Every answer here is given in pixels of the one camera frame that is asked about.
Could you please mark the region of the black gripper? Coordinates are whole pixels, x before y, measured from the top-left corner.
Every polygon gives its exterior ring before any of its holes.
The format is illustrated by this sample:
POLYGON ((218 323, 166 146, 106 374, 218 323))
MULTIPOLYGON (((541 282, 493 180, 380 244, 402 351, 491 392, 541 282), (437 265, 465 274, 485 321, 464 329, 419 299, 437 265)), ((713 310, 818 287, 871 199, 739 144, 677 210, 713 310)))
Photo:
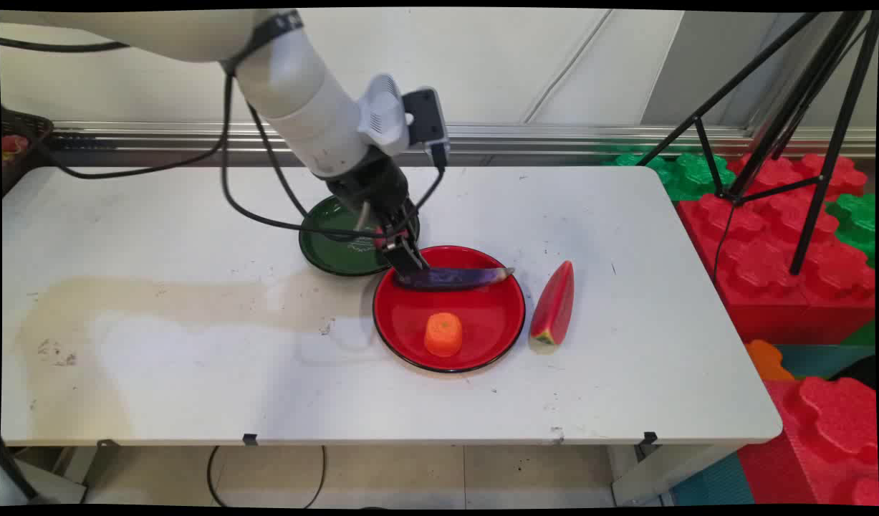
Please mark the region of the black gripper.
MULTIPOLYGON (((351 228, 356 232, 377 234, 386 228, 395 229, 414 210, 406 176, 393 158, 384 153, 367 153, 347 173, 329 179, 328 189, 358 216, 368 206, 361 228, 351 228)), ((410 233, 400 233, 397 241, 384 242, 380 251, 400 277, 431 268, 410 233)))

